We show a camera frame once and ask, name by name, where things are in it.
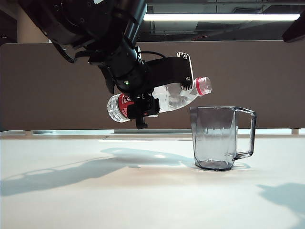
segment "tabletop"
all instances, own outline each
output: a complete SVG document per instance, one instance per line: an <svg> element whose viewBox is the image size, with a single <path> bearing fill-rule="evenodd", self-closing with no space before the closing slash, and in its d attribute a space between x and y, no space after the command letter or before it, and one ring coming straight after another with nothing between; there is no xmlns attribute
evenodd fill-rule
<svg viewBox="0 0 305 229"><path fill-rule="evenodd" d="M305 228L305 135L257 136L223 172L194 165L190 134L15 131L0 149L3 229Z"/></svg>

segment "bottle label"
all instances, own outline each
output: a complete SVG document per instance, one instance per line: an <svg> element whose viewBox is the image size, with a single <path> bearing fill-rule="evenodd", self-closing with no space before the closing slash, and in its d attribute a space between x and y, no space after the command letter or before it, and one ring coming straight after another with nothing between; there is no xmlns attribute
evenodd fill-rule
<svg viewBox="0 0 305 229"><path fill-rule="evenodd" d="M119 99L118 99L119 110L122 113L122 115L125 116L125 118L128 118L127 107L132 104L134 104L134 102L131 101L129 96L126 96L123 93L120 94Z"/></svg>

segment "gray partition wall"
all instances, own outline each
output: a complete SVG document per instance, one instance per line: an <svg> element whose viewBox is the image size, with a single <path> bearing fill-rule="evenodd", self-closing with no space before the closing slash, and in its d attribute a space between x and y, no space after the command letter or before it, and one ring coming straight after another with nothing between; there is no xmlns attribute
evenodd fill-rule
<svg viewBox="0 0 305 229"><path fill-rule="evenodd" d="M258 113L260 128L305 127L305 42L153 42L142 50L190 54L195 77L213 92L190 106L236 105ZM145 60L155 58L143 56ZM0 124L7 130L134 129L108 117L111 97L87 59L66 62L51 44L0 47ZM188 107L147 118L153 129L190 128ZM239 127L248 128L241 119Z"/></svg>

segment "cable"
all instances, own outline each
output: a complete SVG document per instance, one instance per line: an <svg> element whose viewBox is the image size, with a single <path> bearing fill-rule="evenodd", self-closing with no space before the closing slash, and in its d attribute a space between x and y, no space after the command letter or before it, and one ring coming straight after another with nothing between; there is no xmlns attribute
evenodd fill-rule
<svg viewBox="0 0 305 229"><path fill-rule="evenodd" d="M163 54L158 53L158 52L153 52L153 51L140 51L140 52L138 52L138 54L141 54L141 53L143 53L143 54L154 54L154 55L158 55L158 56L161 56L163 58L166 58L166 56L164 56Z"/></svg>
<svg viewBox="0 0 305 229"><path fill-rule="evenodd" d="M70 57L65 51L64 49L62 49L62 47L59 44L56 44L54 42L52 42L52 44L54 45L54 47L57 49L57 51L60 53L60 55L62 55L63 58L65 58L68 62L70 63L75 63L75 60Z"/></svg>

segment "ceiling light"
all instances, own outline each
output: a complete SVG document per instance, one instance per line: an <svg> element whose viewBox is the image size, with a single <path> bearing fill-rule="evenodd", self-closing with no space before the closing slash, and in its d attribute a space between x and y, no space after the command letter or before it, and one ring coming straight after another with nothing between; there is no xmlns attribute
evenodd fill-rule
<svg viewBox="0 0 305 229"><path fill-rule="evenodd" d="M145 21L295 21L300 14L146 14Z"/></svg>

